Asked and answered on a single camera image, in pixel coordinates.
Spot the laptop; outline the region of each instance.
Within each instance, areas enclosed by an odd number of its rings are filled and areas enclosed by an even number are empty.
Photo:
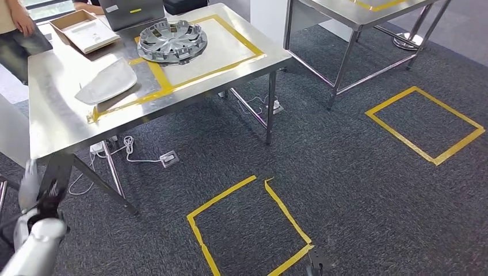
[[[163,0],[99,0],[114,32],[165,17]]]

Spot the person's leg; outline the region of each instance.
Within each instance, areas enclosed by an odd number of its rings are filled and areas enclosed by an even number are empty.
[[[7,68],[19,81],[27,85],[28,53],[15,41],[15,33],[22,35],[18,30],[0,34],[0,64]]]
[[[36,24],[34,24],[34,32],[30,36],[24,37],[21,32],[17,32],[14,33],[14,39],[29,55],[37,55],[52,49],[51,43],[41,33]]]

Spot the metal table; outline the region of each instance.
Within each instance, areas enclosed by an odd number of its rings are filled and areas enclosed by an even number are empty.
[[[316,11],[322,14],[325,14],[326,16],[329,16],[343,23],[344,25],[352,29],[352,33],[349,39],[349,44],[344,54],[344,58],[342,60],[342,64],[339,69],[339,73],[337,74],[337,78],[335,82],[327,79],[320,72],[318,72],[316,69],[311,67],[304,60],[302,60],[300,57],[298,57],[296,54],[294,54],[292,51],[289,50],[289,41],[290,41],[291,26],[292,26],[293,3],[295,1],[300,1],[301,3],[315,9]],[[323,80],[325,83],[327,83],[329,86],[333,88],[331,97],[329,99],[329,103],[327,105],[327,109],[331,109],[337,95],[346,92],[347,90],[356,87],[357,85],[360,85],[361,83],[366,82],[374,78],[375,76],[378,76],[408,61],[409,64],[407,66],[407,70],[409,70],[412,67],[420,51],[424,48],[426,42],[429,40],[430,35],[434,31],[434,28],[437,26],[437,23],[439,23],[439,20],[443,16],[451,0],[445,0],[445,3],[443,4],[436,18],[432,22],[432,25],[429,27],[424,37],[424,40],[421,42],[420,45],[416,45],[412,40],[408,40],[405,37],[399,36],[378,25],[387,22],[388,20],[391,20],[393,18],[397,18],[406,13],[409,13],[415,9],[419,9],[423,7],[424,9],[421,15],[419,16],[417,22],[415,22],[413,30],[411,31],[411,34],[413,34],[413,36],[411,37],[413,38],[417,33],[417,31],[419,30],[422,23],[424,22],[424,19],[427,16],[427,13],[429,12],[433,3],[437,1],[439,0],[288,0],[288,14],[287,14],[287,22],[286,22],[284,48],[298,62],[300,62],[305,67],[307,67],[321,80]],[[358,80],[357,82],[352,83],[351,85],[348,85],[344,88],[340,88],[341,81],[346,73],[347,63],[352,48],[354,44],[358,41],[361,31],[366,30],[368,28],[375,28],[383,33],[386,33],[387,35],[392,36],[397,41],[401,41],[411,46],[412,48],[415,49],[415,53],[374,74],[371,74],[370,76],[367,76],[364,79]]]
[[[29,57],[31,158],[65,156],[67,164],[136,212],[125,200],[105,139],[225,91],[235,95],[266,129],[269,144],[273,109],[268,110],[267,121],[263,120],[233,87],[269,74],[268,105],[273,106],[276,70],[288,65],[291,55],[223,4],[169,17],[169,21],[175,20],[198,23],[208,36],[205,51],[187,64],[162,67],[138,56],[136,39],[154,22],[119,31],[120,41],[87,56],[57,40],[53,50]],[[133,88],[95,108],[74,98],[91,78],[90,72],[118,58],[125,58],[137,74]],[[100,141],[118,193],[73,154]]]

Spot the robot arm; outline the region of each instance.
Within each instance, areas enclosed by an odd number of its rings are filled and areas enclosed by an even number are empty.
[[[36,222],[27,240],[10,258],[0,275],[52,275],[59,244],[66,232],[66,224],[58,218],[45,218]]]
[[[52,275],[61,241],[69,232],[58,211],[71,175],[71,166],[69,170],[59,169],[62,162],[62,156],[53,156],[41,182],[36,162],[28,162],[18,193],[23,211],[14,230],[16,252],[0,276]]]

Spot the cardboard box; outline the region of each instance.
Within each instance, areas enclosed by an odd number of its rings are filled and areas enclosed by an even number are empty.
[[[61,40],[90,53],[120,38],[95,15],[79,10],[49,22]]]

